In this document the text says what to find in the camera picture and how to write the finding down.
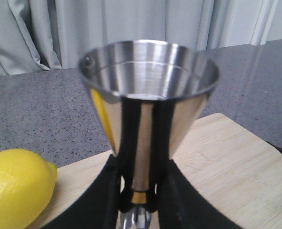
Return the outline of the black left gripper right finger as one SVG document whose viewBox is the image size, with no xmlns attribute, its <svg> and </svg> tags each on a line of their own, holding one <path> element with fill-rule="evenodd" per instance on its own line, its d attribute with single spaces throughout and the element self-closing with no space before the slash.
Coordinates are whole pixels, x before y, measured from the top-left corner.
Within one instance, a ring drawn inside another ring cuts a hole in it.
<svg viewBox="0 0 282 229">
<path fill-rule="evenodd" d="M 161 229 L 239 229 L 187 180 L 173 160 L 152 158 L 145 208 L 158 213 Z"/>
</svg>

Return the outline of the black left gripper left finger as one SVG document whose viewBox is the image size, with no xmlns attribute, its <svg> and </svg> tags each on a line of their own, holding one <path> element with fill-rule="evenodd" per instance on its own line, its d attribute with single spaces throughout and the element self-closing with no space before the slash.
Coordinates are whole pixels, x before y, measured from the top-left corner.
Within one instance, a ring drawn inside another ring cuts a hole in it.
<svg viewBox="0 0 282 229">
<path fill-rule="evenodd" d="M 77 201 L 44 229 L 114 229 L 118 211 L 131 208 L 131 187 L 125 181 L 120 191 L 121 176 L 131 178 L 127 156 L 110 155 L 94 182 Z"/>
</svg>

